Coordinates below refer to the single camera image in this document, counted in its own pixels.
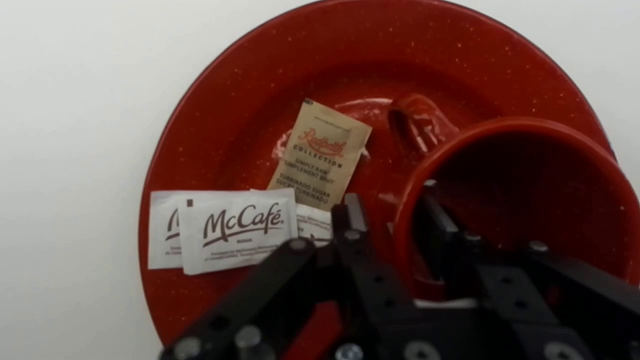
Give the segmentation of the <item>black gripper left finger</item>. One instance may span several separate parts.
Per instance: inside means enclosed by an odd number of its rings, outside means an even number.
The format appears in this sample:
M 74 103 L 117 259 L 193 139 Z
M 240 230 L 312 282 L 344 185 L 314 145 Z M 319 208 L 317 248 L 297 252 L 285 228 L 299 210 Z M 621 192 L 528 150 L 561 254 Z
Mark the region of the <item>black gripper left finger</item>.
M 370 250 L 364 207 L 354 192 L 332 208 L 326 246 L 292 239 L 218 300 L 160 360 L 279 360 L 319 302 L 337 304 L 342 330 L 326 355 L 401 360 L 418 336 L 419 311 L 398 276 Z

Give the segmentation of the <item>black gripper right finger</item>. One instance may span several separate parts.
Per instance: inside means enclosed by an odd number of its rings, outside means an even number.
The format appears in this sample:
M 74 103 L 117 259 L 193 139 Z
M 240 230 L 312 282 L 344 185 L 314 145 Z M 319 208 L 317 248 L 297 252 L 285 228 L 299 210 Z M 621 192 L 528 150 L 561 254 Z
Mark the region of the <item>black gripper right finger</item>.
M 640 297 L 631 285 L 544 242 L 500 252 L 428 195 L 415 218 L 418 248 L 443 295 L 472 299 L 500 330 L 481 360 L 638 360 Z

